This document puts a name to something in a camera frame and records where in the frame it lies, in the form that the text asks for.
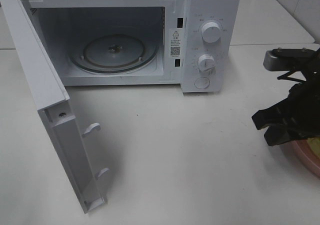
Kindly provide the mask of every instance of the white knob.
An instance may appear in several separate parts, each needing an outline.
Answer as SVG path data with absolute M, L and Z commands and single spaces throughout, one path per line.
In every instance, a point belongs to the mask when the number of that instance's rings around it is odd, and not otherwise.
M 214 43 L 221 37 L 221 25 L 218 22 L 210 21 L 201 28 L 202 39 L 207 43 Z
M 198 59 L 199 70 L 203 73 L 210 72 L 212 69 L 215 68 L 215 65 L 215 59 L 209 54 L 204 54 L 200 56 Z

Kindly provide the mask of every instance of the warning label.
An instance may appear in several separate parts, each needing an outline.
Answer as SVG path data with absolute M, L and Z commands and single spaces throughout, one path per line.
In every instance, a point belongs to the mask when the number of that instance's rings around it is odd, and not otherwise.
M 184 46 L 184 29 L 172 28 L 169 29 L 169 57 L 179 58 L 182 56 Z

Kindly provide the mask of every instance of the qr code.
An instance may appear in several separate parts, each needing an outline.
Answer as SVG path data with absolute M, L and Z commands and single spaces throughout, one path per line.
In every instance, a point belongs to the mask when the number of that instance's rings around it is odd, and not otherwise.
M 170 51 L 171 56 L 179 56 L 180 55 L 180 47 L 179 46 L 172 46 Z

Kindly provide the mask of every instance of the table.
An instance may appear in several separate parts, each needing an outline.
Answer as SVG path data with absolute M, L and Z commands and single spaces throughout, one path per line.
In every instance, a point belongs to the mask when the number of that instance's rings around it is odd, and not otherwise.
M 0 29 L 0 49 L 14 48 L 1 7 Z M 314 41 L 276 0 L 240 0 L 231 45 L 310 44 Z
M 264 69 L 266 50 L 231 46 L 221 92 L 178 85 L 69 87 L 93 170 L 108 166 L 108 204 L 83 214 L 38 117 L 15 50 L 0 51 L 0 224 L 319 224 L 320 181 L 289 145 L 268 147 L 251 116 L 290 81 Z

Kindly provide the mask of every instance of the microwave control panel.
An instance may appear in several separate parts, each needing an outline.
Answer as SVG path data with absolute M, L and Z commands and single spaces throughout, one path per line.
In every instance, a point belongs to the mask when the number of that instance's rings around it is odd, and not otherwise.
M 181 87 L 217 92 L 223 82 L 239 0 L 190 0 Z

